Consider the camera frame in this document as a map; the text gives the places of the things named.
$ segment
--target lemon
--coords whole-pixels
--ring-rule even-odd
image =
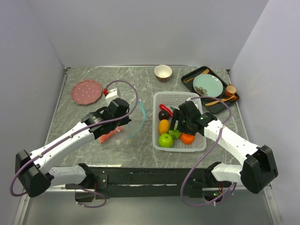
[[[160,121],[159,127],[158,127],[159,134],[160,135],[167,134],[169,132],[169,127],[170,127],[170,124],[169,124],[168,120]]]

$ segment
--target small cup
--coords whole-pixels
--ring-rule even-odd
[[[236,93],[236,88],[234,86],[232,86],[231,84],[229,84],[225,89],[225,95],[227,97],[231,97],[231,96],[235,95],[235,93]]]
[[[172,69],[167,65],[159,65],[155,67],[154,74],[159,81],[165,82],[172,75]]]

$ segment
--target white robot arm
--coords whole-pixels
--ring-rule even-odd
[[[18,176],[30,197],[35,197],[52,186],[73,183],[83,186],[93,181],[93,174],[85,164],[73,167],[54,167],[54,165],[77,148],[99,138],[103,134],[109,133],[117,126],[125,125],[131,121],[129,117],[126,117],[123,120],[85,129],[74,136],[72,135],[74,131],[83,129],[90,124],[118,118],[128,112],[129,104],[126,101],[117,98],[109,102],[108,107],[89,113],[74,128],[48,145],[31,153],[23,150],[16,155],[15,170],[17,172],[26,162],[41,155],[48,147],[53,146],[67,136],[70,137],[48,153],[41,155],[40,158],[28,166],[27,170]],[[212,114],[205,113],[201,115],[192,101],[180,105],[179,110],[173,110],[171,125],[175,124],[174,120],[178,120],[177,129],[179,131],[186,134],[199,132],[213,141],[217,140],[222,127],[221,121]],[[240,165],[226,165],[216,162],[209,167],[210,179],[242,183],[249,191],[258,193],[277,177],[278,171],[275,159],[269,147],[259,147],[250,143],[226,127],[223,127],[218,143],[237,158]]]

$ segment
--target marble table surface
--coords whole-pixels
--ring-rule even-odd
[[[104,88],[110,81],[123,79],[131,82],[138,91],[139,98],[146,111],[146,121],[133,139],[132,144],[127,144],[127,136],[118,135],[107,142],[100,144],[98,140],[90,142],[66,158],[56,166],[74,166],[78,163],[86,163],[88,166],[116,166],[116,167],[167,167],[185,168],[192,167],[197,160],[209,150],[213,141],[207,140],[204,151],[193,153],[177,153],[156,150],[152,145],[152,108],[153,95],[159,91],[188,91],[181,83],[180,78],[195,70],[195,67],[173,67],[173,74],[167,82],[160,82],[154,75],[155,67],[71,67],[66,71],[64,84],[59,104],[48,134],[47,143],[55,140],[78,123],[87,113],[93,112],[102,106],[106,106],[104,96],[91,105],[78,105],[71,98],[71,90],[74,85],[85,79],[93,79],[101,83]],[[229,83],[226,70],[213,69],[225,82]],[[116,83],[111,87],[122,90],[121,97],[133,104],[134,92],[124,83]],[[231,106],[232,117],[226,123],[232,131],[244,136],[240,114],[236,104]],[[222,121],[228,116],[225,110],[216,116]],[[141,118],[136,113],[131,119]],[[217,146],[198,167],[207,167],[214,162],[221,161],[227,164],[238,164],[238,161],[221,146]]]

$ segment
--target white basket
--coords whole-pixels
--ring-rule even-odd
[[[159,139],[159,119],[158,113],[161,111],[159,108],[160,104],[164,104],[170,109],[170,107],[178,108],[179,105],[184,103],[188,98],[197,97],[198,95],[191,92],[179,92],[179,91],[165,91],[157,92],[153,99],[153,125],[152,125],[152,142],[153,146],[157,150],[164,151],[179,151],[179,152],[193,152],[193,151],[203,151],[206,148],[206,138],[201,134],[197,133],[195,140],[191,144],[184,144],[180,139],[174,140],[174,145],[172,148],[162,148],[158,144]],[[200,98],[195,99],[199,106],[199,110],[202,113],[202,105]]]

